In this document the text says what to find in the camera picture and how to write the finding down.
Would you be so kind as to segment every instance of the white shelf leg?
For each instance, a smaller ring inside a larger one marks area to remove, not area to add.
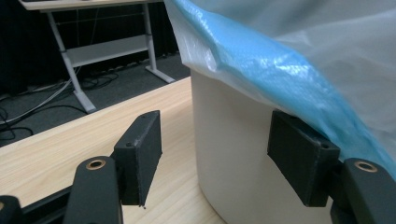
[[[145,29],[146,29],[146,42],[148,45],[148,56],[149,56],[149,66],[146,67],[152,74],[163,79],[167,83],[172,83],[175,80],[164,74],[157,69],[157,64],[155,62],[155,51],[154,44],[152,41],[151,24],[149,20],[149,6],[147,3],[143,4],[144,19],[145,19]]]
[[[66,49],[64,48],[64,42],[62,41],[61,35],[59,34],[58,28],[56,27],[55,24],[55,19],[53,19],[52,13],[48,12],[47,13],[49,17],[49,25],[50,28],[55,35],[56,42],[58,43],[59,46],[59,51],[62,54],[62,58],[64,59],[64,65],[66,65],[67,73],[69,74],[70,78],[72,79],[72,83],[74,86],[74,94],[76,95],[78,101],[81,103],[81,105],[84,107],[85,111],[87,113],[93,113],[96,111],[96,107],[93,105],[91,100],[87,97],[85,92],[81,89],[78,83],[78,79],[76,76],[76,73],[74,71],[73,65],[70,62],[69,57],[67,56]]]

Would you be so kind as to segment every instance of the white cylindrical container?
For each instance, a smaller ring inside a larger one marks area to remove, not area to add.
[[[267,156],[274,109],[194,71],[191,83],[199,184],[219,215],[229,224],[330,224],[331,202],[303,206]]]

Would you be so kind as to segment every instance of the brass grommet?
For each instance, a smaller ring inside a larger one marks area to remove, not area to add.
[[[100,168],[104,167],[106,164],[106,161],[104,160],[95,160],[95,161],[90,161],[87,164],[87,169],[88,170],[99,170]]]
[[[375,173],[378,171],[378,169],[374,165],[365,161],[355,161],[355,166],[369,173]]]

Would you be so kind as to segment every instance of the white plastic bag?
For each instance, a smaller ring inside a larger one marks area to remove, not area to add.
[[[342,159],[375,161],[396,177],[395,1],[165,4],[184,64],[299,116]]]

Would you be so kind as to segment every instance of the black curtain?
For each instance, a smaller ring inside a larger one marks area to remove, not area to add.
[[[148,4],[156,56],[177,51],[164,3]],[[100,7],[53,13],[67,49],[142,35],[141,5]],[[27,85],[67,78],[48,18],[27,11],[16,0],[0,0],[0,93],[17,93]],[[147,59],[146,51],[85,66],[83,71],[107,69]]]

